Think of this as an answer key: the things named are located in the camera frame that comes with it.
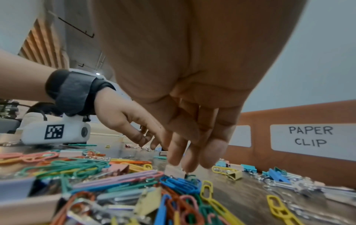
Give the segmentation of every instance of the hand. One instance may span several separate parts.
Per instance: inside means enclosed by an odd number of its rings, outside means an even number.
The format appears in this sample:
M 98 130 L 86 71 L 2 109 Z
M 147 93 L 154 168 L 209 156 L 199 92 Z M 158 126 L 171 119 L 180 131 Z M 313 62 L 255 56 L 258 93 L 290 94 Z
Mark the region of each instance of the hand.
M 150 148 L 155 149 L 159 144 L 161 125 L 136 102 L 123 99 L 113 89 L 106 87 L 96 94 L 94 107 L 100 122 L 126 135 L 140 147 L 149 142 L 153 136 L 155 139 L 151 142 Z M 141 131 L 134 128 L 131 122 L 140 124 Z
M 305 1 L 92 1 L 120 87 L 168 131 L 168 160 L 209 168 L 282 50 Z

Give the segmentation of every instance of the black and white square marker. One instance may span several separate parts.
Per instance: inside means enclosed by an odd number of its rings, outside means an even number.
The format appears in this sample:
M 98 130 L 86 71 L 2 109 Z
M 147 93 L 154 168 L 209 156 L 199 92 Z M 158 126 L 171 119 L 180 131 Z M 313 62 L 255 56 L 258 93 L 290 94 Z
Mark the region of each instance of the black and white square marker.
M 63 132 L 64 132 L 64 124 L 47 125 L 44 139 L 60 139 L 63 137 Z

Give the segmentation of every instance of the table surface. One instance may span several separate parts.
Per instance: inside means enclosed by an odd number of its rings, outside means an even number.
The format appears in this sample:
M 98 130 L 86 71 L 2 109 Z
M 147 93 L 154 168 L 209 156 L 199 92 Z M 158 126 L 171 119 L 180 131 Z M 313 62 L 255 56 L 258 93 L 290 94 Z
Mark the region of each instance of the table surface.
M 0 143 L 18 141 L 19 136 L 0 134 Z M 151 161 L 154 169 L 163 171 L 167 165 L 167 160 L 156 159 L 154 156 L 158 155 L 156 151 L 146 151 L 141 149 L 125 148 L 123 143 L 116 143 L 106 148 L 107 143 L 95 143 L 97 146 L 87 147 L 95 149 L 111 158 L 121 158 L 133 156 L 136 160 Z M 5 152 L 24 152 L 33 153 L 44 151 L 46 149 L 38 146 L 0 146 L 0 153 Z M 15 172 L 29 164 L 13 164 L 0 167 L 0 175 Z M 230 212 L 242 220 L 246 225 L 282 225 L 284 222 L 275 218 L 268 207 L 266 196 L 269 194 L 263 189 L 265 183 L 254 179 L 248 173 L 243 173 L 243 178 L 237 181 L 227 179 L 226 176 L 213 173 L 209 169 L 198 167 L 197 170 L 191 174 L 195 174 L 201 181 L 209 180 L 214 184 L 213 198 L 224 205 Z M 337 214 L 349 221 L 356 221 L 356 207 L 330 201 L 324 198 L 322 193 L 316 193 L 312 198 L 307 198 L 291 193 L 301 206 L 320 210 L 322 212 Z M 306 220 L 298 217 L 304 224 L 321 225 L 323 223 Z

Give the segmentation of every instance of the wall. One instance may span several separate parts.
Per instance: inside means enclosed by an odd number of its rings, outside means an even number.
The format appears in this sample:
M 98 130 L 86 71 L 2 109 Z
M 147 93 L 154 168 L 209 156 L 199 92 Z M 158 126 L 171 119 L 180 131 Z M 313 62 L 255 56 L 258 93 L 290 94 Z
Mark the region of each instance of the wall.
M 0 49 L 18 54 L 41 10 L 42 0 L 0 0 Z
M 356 99 L 356 1 L 310 0 L 243 112 Z

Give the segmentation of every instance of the dark wooden table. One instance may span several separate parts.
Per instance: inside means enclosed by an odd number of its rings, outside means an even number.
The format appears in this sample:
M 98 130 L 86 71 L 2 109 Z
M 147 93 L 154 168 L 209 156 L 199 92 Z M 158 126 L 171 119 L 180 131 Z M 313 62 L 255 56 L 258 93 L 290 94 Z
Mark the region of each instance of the dark wooden table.
M 19 136 L 16 135 L 0 135 L 0 143 L 17 140 L 19 140 Z M 111 145 L 110 148 L 106 148 L 105 146 L 107 144 L 100 143 L 100 141 L 96 141 L 95 143 L 90 144 L 96 144 L 97 146 L 87 147 L 88 149 L 95 149 L 111 158 L 133 156 L 133 159 L 136 160 L 151 161 L 153 168 L 161 171 L 163 171 L 167 165 L 166 160 L 153 158 L 154 156 L 158 155 L 158 152 L 156 151 L 125 148 L 124 144 L 115 144 Z M 32 153 L 43 150 L 43 148 L 37 148 L 34 146 L 0 146 L 0 153 Z M 0 175 L 20 170 L 25 166 L 29 165 L 18 163 L 9 166 L 1 166 Z M 269 210 L 266 200 L 266 195 L 269 193 L 263 189 L 263 185 L 265 185 L 263 181 L 254 179 L 248 173 L 243 173 L 242 179 L 233 181 L 227 179 L 224 175 L 213 173 L 211 170 L 204 169 L 200 166 L 192 174 L 197 175 L 200 180 L 211 181 L 214 184 L 213 198 L 223 204 L 230 212 L 242 220 L 246 225 L 284 224 L 283 221 L 275 218 Z M 295 197 L 297 203 L 302 206 L 308 206 L 323 212 L 337 214 L 338 216 L 342 216 L 350 221 L 356 221 L 356 207 L 326 200 L 321 193 L 313 195 L 312 198 L 306 198 L 294 192 L 289 193 L 291 193 Z M 300 217 L 299 219 L 304 224 L 323 224 L 321 222 L 310 221 Z

